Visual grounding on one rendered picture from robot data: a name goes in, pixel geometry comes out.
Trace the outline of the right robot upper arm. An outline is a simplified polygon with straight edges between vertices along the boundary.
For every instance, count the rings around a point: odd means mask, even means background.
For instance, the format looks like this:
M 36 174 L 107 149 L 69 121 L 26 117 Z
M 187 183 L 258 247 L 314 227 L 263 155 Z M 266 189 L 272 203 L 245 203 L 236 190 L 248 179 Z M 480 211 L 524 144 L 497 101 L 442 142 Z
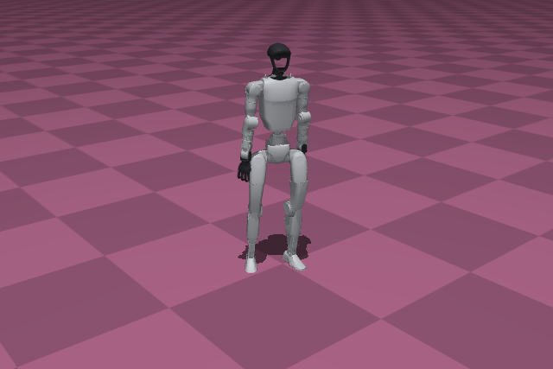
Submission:
M 248 118 L 248 129 L 256 129 L 258 127 L 258 118 L 255 117 L 257 109 L 257 96 L 263 90 L 263 81 L 252 81 L 245 88 L 245 117 Z

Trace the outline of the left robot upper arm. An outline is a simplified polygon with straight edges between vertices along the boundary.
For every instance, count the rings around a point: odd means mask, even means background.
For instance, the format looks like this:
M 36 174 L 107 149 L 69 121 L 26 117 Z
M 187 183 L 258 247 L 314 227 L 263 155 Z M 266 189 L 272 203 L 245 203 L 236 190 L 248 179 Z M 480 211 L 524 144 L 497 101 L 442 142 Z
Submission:
M 299 124 L 307 123 L 311 120 L 311 115 L 307 111 L 308 106 L 308 93 L 310 90 L 309 83 L 301 78 L 296 78 L 298 82 L 298 98 L 297 98 L 297 114 L 296 121 Z

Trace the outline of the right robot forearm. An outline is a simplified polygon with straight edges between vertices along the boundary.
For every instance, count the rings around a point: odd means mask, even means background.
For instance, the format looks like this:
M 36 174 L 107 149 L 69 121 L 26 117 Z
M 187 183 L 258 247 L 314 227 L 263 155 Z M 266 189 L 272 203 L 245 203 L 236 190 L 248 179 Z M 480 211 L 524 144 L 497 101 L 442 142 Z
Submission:
M 242 128 L 241 158 L 248 159 L 249 152 L 252 149 L 252 139 L 254 130 L 248 129 L 249 120 L 245 118 Z

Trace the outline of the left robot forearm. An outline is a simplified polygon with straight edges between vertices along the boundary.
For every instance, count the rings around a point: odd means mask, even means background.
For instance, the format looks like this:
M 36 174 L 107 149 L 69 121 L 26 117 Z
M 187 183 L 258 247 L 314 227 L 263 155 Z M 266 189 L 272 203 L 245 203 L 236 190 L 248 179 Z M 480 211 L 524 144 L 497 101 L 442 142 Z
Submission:
M 297 131 L 297 144 L 296 144 L 296 147 L 299 149 L 299 150 L 302 150 L 302 145 L 303 144 L 307 144 L 307 147 L 308 147 L 308 127 L 309 127 L 309 122 L 307 123 L 304 123 L 304 124 L 297 124 L 297 128 L 298 128 L 298 131 Z

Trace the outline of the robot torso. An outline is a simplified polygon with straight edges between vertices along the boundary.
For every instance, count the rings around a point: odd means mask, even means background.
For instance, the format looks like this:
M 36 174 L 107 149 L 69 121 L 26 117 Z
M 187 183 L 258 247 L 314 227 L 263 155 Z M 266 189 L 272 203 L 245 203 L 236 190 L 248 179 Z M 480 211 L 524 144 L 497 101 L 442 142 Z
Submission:
M 270 77 L 260 79 L 263 81 L 263 90 L 258 96 L 259 117 L 263 121 L 264 128 L 274 131 L 270 134 L 265 147 L 267 150 L 267 163 L 289 162 L 289 141 L 287 134 L 280 131 L 291 130 L 296 118 L 298 98 L 298 82 L 291 73 L 285 80 L 274 80 Z

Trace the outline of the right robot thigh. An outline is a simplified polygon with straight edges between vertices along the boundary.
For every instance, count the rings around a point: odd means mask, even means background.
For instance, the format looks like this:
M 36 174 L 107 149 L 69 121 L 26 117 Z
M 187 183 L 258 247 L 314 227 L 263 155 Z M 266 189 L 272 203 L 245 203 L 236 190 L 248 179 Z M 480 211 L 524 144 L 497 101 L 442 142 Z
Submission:
M 257 213 L 262 217 L 263 204 L 262 197 L 266 176 L 267 150 L 259 150 L 251 154 L 250 180 L 249 180 L 249 214 Z

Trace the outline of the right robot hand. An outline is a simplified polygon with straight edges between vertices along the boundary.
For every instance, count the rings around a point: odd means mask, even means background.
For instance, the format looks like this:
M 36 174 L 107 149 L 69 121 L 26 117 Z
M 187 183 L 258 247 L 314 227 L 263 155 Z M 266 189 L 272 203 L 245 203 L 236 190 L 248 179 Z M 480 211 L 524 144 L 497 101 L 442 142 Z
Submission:
M 240 161 L 242 162 L 238 166 L 238 178 L 239 179 L 241 178 L 242 181 L 248 182 L 250 180 L 250 171 L 251 171 L 251 165 L 249 163 L 251 161 L 251 152 L 249 152 L 248 159 L 241 158 L 240 156 Z M 240 177 L 240 172 L 241 172 L 241 177 Z M 246 179 L 246 175 L 248 180 Z

